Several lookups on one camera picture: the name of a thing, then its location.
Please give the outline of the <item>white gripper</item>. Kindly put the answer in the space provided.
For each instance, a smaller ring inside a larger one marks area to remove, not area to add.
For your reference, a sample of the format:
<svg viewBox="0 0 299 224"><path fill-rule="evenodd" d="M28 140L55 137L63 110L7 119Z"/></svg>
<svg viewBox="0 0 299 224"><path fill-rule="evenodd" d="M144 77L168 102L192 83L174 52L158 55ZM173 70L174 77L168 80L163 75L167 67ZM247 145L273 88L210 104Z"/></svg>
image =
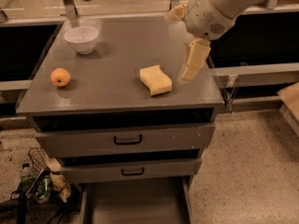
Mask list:
<svg viewBox="0 0 299 224"><path fill-rule="evenodd" d="M188 33L202 37L184 46L185 57L178 75L179 84L193 81L203 68L210 52L208 40L219 39L235 25L235 19L223 16L212 0L189 0L188 5L175 6L164 18L168 22L184 21Z"/></svg>

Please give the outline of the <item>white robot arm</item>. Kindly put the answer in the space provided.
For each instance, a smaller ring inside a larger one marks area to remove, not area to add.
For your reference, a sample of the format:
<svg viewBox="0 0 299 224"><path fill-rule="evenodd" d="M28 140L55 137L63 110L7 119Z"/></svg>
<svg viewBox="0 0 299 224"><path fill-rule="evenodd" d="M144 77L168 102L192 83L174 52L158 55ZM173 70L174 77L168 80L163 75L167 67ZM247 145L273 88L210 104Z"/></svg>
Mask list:
<svg viewBox="0 0 299 224"><path fill-rule="evenodd" d="M234 25L236 18L247 8L265 0L189 0L173 7L165 19L182 21L189 34L194 36L186 49L187 56L180 71L180 79L195 79L210 52L210 42L222 37Z"/></svg>

